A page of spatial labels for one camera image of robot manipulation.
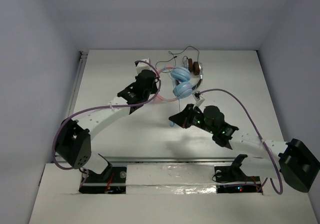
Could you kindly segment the pink blue cat-ear headphones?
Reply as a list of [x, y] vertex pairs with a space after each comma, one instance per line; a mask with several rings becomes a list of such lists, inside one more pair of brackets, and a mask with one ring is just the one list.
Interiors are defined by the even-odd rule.
[[198, 88], [197, 84], [191, 82], [191, 73], [187, 68], [169, 66], [162, 69], [156, 69], [156, 72], [157, 74], [160, 74], [165, 70], [169, 70], [173, 83], [172, 93], [175, 97], [168, 99], [158, 93], [153, 100], [154, 104], [178, 101], [179, 99], [190, 96]]

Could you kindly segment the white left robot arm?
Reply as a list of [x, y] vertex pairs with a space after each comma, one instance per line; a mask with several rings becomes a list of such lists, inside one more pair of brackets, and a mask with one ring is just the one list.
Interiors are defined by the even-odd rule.
[[89, 176], [108, 180], [112, 165], [92, 152], [91, 141], [109, 125], [146, 104], [149, 97], [159, 91], [158, 79], [152, 70], [142, 70], [135, 82], [120, 91], [105, 107], [91, 108], [89, 114], [81, 118], [66, 119], [53, 142], [53, 153], [60, 155], [72, 169], [84, 168]]

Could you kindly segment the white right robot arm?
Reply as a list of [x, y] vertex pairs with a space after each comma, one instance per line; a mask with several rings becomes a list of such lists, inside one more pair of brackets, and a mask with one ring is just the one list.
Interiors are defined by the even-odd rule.
[[239, 152], [231, 165], [215, 168], [213, 179], [220, 184], [264, 177], [284, 181], [291, 188], [307, 193], [319, 173], [320, 162], [302, 141], [265, 140], [241, 132], [225, 122], [217, 106], [206, 106], [202, 111], [188, 104], [180, 113], [170, 116], [169, 121], [183, 129], [197, 127], [210, 133], [218, 146]]

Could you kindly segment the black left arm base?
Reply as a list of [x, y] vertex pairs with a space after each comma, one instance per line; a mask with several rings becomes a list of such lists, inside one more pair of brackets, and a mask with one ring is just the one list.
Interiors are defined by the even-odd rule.
[[97, 174], [89, 169], [80, 169], [82, 178], [79, 192], [81, 194], [126, 194], [126, 166], [108, 166]]

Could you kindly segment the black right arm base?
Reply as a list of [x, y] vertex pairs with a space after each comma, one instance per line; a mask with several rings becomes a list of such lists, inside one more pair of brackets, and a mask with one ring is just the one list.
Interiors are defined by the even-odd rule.
[[229, 166], [216, 166], [212, 181], [217, 193], [263, 193], [259, 176], [248, 176], [240, 169], [246, 154], [238, 155]]

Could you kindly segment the brown silver headphones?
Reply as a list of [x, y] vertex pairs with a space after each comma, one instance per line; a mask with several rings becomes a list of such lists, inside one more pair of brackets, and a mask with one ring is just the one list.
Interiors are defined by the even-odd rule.
[[194, 84], [192, 90], [195, 91], [203, 82], [204, 74], [203, 74], [203, 65], [199, 61], [193, 61], [191, 58], [187, 56], [183, 57], [183, 67], [188, 69], [193, 76], [198, 78], [198, 82]]

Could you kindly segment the aluminium rail left side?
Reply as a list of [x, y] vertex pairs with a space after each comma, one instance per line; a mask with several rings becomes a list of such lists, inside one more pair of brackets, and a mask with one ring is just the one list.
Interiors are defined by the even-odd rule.
[[68, 99], [67, 110], [66, 110], [66, 113], [62, 119], [61, 124], [74, 111], [74, 107], [75, 107], [75, 100], [74, 99], [76, 99], [78, 96], [79, 85], [80, 85], [79, 81], [82, 79], [82, 75], [84, 72], [84, 68], [85, 68], [85, 64], [86, 64], [86, 60], [87, 60], [88, 55], [89, 55], [89, 51], [80, 51], [79, 52], [79, 61], [78, 61], [77, 68], [76, 68], [77, 71], [75, 74], [75, 78], [73, 80], [72, 89], [70, 92], [70, 97]]

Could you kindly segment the aluminium rail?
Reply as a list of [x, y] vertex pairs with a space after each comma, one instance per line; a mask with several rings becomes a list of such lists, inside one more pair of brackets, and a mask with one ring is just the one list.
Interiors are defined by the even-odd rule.
[[109, 162], [123, 162], [123, 163], [143, 163], [143, 162], [178, 162], [178, 163], [192, 163], [192, 162], [233, 162], [235, 157], [206, 157], [206, 158], [173, 158], [173, 157], [105, 157]]
[[79, 85], [80, 85], [79, 81], [82, 79], [82, 75], [84, 72], [84, 68], [85, 68], [85, 64], [86, 64], [86, 60], [87, 60], [88, 55], [89, 55], [89, 51], [80, 51], [79, 52], [79, 61], [78, 61], [77, 68], [76, 68], [77, 71], [75, 74], [75, 78], [73, 80], [72, 89], [70, 92], [70, 97], [68, 99], [67, 110], [66, 110], [66, 113], [62, 119], [61, 124], [74, 111], [74, 107], [75, 107], [75, 100], [74, 99], [76, 99], [78, 96]]

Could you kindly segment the aluminium rail front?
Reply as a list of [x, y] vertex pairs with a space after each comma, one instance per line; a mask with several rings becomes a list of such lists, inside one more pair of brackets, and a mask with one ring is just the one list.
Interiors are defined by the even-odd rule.
[[192, 163], [192, 162], [233, 162], [235, 157], [206, 157], [206, 158], [173, 158], [173, 157], [105, 157], [109, 162], [123, 162], [123, 163], [143, 163], [143, 162], [178, 162], [178, 163]]

